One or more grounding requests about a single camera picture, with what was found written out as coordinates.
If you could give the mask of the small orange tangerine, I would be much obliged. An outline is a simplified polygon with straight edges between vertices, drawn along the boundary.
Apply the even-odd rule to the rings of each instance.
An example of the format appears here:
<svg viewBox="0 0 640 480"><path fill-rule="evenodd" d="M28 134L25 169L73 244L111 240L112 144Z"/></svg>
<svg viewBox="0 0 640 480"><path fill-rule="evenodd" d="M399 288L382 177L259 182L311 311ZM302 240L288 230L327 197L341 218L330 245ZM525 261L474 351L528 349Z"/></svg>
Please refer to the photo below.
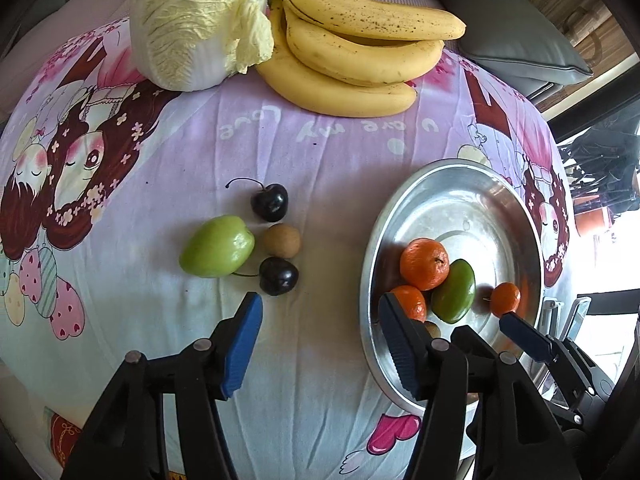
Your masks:
<svg viewBox="0 0 640 480"><path fill-rule="evenodd" d="M420 289L411 285L399 285L390 292L395 296L408 318L420 323L426 321L427 303Z"/></svg>

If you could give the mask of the dark cherry thin stem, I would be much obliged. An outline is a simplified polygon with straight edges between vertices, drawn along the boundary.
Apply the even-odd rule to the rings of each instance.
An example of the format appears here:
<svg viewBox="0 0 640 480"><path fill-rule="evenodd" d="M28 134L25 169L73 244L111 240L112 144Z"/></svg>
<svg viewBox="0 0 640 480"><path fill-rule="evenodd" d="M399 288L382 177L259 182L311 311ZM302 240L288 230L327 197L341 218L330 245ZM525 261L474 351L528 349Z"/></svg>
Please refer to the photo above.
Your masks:
<svg viewBox="0 0 640 480"><path fill-rule="evenodd" d="M292 262L272 256L262 260L257 273L234 272L234 275L240 278L258 278L259 287L263 292L269 296L281 296L296 286L299 270Z"/></svg>

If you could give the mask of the green jujube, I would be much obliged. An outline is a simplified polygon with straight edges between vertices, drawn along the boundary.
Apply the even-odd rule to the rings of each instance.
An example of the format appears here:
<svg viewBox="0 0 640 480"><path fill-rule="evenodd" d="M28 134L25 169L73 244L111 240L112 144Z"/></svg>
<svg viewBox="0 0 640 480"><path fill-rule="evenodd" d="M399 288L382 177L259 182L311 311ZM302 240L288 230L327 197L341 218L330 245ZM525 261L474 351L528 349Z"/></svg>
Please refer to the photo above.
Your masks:
<svg viewBox="0 0 640 480"><path fill-rule="evenodd" d="M456 324L469 312L476 294L475 274L464 259L450 264L446 280L433 290L432 311L448 324Z"/></svg>
<svg viewBox="0 0 640 480"><path fill-rule="evenodd" d="M179 266L199 278L223 278L245 263L255 237L238 216L226 214L203 223L186 243Z"/></svg>

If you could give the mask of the large orange tangerine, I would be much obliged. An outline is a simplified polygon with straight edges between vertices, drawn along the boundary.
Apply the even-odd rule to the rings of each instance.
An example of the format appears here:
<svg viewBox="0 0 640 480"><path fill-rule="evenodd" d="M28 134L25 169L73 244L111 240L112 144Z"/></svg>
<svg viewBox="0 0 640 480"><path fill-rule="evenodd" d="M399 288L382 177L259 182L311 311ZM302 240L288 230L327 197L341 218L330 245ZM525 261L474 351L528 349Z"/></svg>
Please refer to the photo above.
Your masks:
<svg viewBox="0 0 640 480"><path fill-rule="evenodd" d="M449 257L445 247L431 238L412 240L400 255L399 272L408 284L417 289L436 288L449 274Z"/></svg>

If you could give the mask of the brown longan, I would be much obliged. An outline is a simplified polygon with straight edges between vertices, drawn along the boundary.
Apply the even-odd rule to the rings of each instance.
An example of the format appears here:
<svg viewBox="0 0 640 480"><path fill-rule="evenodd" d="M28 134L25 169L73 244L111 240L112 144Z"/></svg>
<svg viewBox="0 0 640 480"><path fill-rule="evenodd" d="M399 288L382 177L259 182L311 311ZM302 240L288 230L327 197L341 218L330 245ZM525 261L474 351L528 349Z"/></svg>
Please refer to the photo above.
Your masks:
<svg viewBox="0 0 640 480"><path fill-rule="evenodd" d="M291 259L302 247L302 236L295 226L278 223L265 230L262 244L270 256Z"/></svg>
<svg viewBox="0 0 640 480"><path fill-rule="evenodd" d="M440 331L440 328L435 323L432 323L430 321L425 321L424 326L428 331L428 333L433 338L440 338L442 336L442 332Z"/></svg>

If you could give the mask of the dark cherry curved stem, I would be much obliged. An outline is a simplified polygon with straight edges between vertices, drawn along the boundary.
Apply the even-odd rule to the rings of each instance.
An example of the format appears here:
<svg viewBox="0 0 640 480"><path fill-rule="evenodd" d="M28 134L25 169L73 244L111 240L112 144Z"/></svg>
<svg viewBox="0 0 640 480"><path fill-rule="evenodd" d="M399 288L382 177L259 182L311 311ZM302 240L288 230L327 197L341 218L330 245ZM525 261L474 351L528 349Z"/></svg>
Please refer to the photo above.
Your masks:
<svg viewBox="0 0 640 480"><path fill-rule="evenodd" d="M280 222L285 217L288 212L288 190L282 184L263 185L253 178L237 177L228 181L224 187L230 188L236 181L253 182L260 187L258 192L250 196L250 208L257 217L268 223Z"/></svg>

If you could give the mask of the silver phone stand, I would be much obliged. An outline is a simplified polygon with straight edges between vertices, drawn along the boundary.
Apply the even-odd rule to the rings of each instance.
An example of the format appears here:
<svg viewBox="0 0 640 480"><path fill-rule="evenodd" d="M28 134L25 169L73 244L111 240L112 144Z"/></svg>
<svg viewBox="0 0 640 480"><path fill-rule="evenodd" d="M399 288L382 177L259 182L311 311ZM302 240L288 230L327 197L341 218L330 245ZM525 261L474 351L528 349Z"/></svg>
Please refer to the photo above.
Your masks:
<svg viewBox="0 0 640 480"><path fill-rule="evenodd" d="M575 341L590 304L591 298L588 296L577 297L569 307L556 298L546 297L542 302L537 328L544 335Z"/></svg>

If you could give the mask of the brown longan in plate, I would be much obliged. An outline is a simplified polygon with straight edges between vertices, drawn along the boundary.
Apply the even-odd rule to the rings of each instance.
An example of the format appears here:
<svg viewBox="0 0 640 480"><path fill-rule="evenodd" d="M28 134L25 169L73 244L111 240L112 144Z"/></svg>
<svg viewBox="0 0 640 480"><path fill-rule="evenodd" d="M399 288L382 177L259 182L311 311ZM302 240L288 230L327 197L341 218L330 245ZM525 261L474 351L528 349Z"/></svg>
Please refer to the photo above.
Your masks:
<svg viewBox="0 0 640 480"><path fill-rule="evenodd" d="M442 336L442 332L440 331L440 328L435 323L432 323L430 321L425 321L424 326L428 331L428 333L433 338L440 338Z"/></svg>

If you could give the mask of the tangerine in plate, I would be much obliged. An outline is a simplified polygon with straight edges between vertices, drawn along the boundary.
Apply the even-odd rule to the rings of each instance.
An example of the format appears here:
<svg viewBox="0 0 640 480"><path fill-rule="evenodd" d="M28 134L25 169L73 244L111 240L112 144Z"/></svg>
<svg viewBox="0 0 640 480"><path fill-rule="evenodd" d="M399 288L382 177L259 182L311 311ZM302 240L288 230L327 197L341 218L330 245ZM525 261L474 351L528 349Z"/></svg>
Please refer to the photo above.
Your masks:
<svg viewBox="0 0 640 480"><path fill-rule="evenodd" d="M504 314L516 312L520 305L522 294L518 286L511 282L504 282L491 289L484 298L490 312L497 318Z"/></svg>

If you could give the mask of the silver metal plate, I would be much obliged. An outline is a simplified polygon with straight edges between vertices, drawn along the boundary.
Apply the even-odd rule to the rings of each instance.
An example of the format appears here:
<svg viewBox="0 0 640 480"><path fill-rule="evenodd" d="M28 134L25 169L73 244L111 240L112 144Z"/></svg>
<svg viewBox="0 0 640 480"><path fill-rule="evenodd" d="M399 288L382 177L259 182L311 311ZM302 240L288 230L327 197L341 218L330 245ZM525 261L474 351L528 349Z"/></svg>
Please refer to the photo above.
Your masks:
<svg viewBox="0 0 640 480"><path fill-rule="evenodd" d="M402 385L378 324L378 300L402 282L399 259L416 238L437 240L450 260L471 266L477 293L460 320L496 351L523 354L501 333L488 307L491 288L511 282L522 293L518 315L537 325L544 296L544 263L535 223L514 188L494 170L464 159L444 159L405 181L375 221L364 254L359 324L375 382L398 408L422 415L425 405Z"/></svg>

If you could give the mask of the pink cartoon tablecloth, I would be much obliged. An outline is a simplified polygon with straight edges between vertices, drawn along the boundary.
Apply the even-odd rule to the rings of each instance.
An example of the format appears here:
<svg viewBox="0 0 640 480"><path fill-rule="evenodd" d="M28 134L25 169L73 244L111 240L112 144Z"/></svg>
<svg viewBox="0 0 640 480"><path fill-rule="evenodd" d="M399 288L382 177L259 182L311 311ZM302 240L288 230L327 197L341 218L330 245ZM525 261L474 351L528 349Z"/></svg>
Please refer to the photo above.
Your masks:
<svg viewBox="0 0 640 480"><path fill-rule="evenodd" d="M132 66L129 25L37 29L1 64L1 418L43 477L137 349L167 356L210 333L249 290L178 258L206 220L264 226L250 198L288 190L303 237L296 287L267 297L244 384L224 402L244 479L397 479L420 420L378 388L360 344L362 259L378 213L416 170L464 157L514 183L544 248L548 293L570 292L573 209L532 104L445 52L418 98L382 119L318 116L255 73L168 96Z"/></svg>

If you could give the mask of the napa cabbage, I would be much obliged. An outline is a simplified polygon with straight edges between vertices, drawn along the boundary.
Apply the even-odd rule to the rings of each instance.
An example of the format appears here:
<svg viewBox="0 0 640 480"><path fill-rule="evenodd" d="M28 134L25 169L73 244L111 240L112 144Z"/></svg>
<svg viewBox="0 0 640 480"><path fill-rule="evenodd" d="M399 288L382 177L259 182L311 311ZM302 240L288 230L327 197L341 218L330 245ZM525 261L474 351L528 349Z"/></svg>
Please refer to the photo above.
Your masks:
<svg viewBox="0 0 640 480"><path fill-rule="evenodd" d="M137 70L160 88L200 91L270 60L268 0L130 0Z"/></svg>

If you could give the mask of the grey cushion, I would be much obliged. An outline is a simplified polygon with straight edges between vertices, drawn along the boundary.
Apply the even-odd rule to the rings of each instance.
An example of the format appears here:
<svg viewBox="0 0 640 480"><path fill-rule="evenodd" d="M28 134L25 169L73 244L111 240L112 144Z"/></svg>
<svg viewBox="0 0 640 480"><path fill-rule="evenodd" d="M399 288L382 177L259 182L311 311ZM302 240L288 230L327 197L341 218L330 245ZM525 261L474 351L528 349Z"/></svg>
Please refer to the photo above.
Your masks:
<svg viewBox="0 0 640 480"><path fill-rule="evenodd" d="M580 84L592 70L530 0L439 0L466 24L460 54L530 100Z"/></svg>

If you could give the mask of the top yellow banana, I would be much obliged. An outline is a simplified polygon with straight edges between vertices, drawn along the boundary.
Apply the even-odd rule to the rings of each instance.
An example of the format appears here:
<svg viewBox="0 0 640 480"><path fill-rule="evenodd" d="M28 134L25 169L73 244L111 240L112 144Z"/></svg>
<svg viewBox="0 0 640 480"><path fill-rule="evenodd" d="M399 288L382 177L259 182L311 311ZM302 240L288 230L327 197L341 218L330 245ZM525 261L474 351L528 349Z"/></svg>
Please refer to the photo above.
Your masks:
<svg viewBox="0 0 640 480"><path fill-rule="evenodd" d="M283 0L302 20L347 36L393 41L456 40L466 25L444 10L376 0Z"/></svg>

